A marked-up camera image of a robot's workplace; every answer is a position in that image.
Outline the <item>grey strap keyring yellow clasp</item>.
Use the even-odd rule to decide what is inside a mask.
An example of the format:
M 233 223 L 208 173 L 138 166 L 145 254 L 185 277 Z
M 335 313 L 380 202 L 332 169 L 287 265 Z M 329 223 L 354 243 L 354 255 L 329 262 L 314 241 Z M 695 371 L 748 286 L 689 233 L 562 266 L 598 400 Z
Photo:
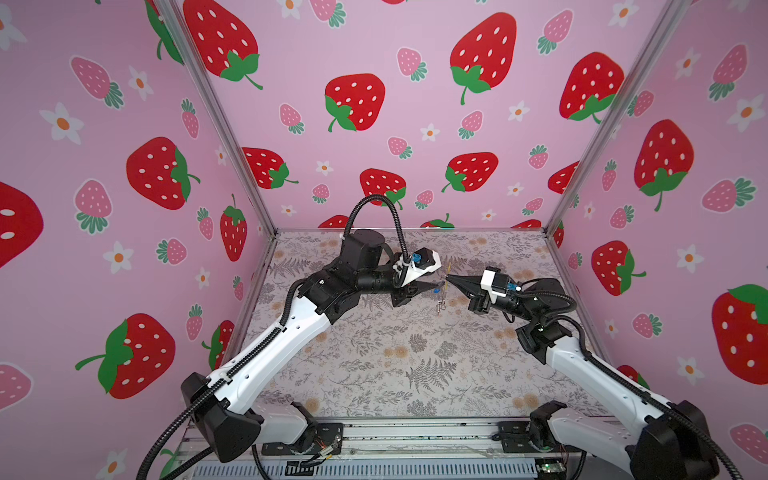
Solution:
M 439 294 L 437 294 L 438 295 L 438 302 L 436 304 L 436 313 L 437 313 L 438 316 L 440 316 L 448 308 L 447 300 L 446 300 L 446 298 L 447 298 L 447 293 L 446 293 L 447 284 L 443 283 L 440 287 L 442 287 L 442 291 Z

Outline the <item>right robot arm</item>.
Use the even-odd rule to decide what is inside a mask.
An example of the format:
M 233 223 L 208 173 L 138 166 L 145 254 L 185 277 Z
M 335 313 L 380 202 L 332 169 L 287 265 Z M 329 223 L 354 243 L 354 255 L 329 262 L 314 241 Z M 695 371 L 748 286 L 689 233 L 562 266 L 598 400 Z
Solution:
M 622 469 L 635 479 L 714 479 L 720 473 L 716 445 L 701 410 L 672 403 L 610 366 L 586 346 L 583 327 L 570 317 L 577 303 L 554 278 L 517 282 L 495 269 L 478 276 L 450 275 L 448 282 L 477 314 L 495 309 L 523 320 L 523 350 L 594 397 L 615 424 L 588 420 L 563 402 L 551 401 L 530 416 L 538 448 L 570 445 Z

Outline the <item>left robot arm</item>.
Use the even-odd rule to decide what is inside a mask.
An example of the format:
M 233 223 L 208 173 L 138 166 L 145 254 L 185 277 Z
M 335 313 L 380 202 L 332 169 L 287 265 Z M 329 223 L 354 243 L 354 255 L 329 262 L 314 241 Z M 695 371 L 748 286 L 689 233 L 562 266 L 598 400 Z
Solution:
M 345 235 L 333 261 L 290 287 L 284 313 L 269 329 L 208 376 L 193 373 L 183 382 L 191 419 L 220 462 L 235 460 L 258 443 L 299 451 L 311 447 L 317 423 L 306 407 L 298 402 L 264 406 L 257 398 L 311 340 L 355 308 L 362 295 L 387 294 L 399 307 L 433 289 L 421 278 L 440 268 L 438 253 L 421 248 L 381 263 L 387 248 L 384 236 L 374 230 Z

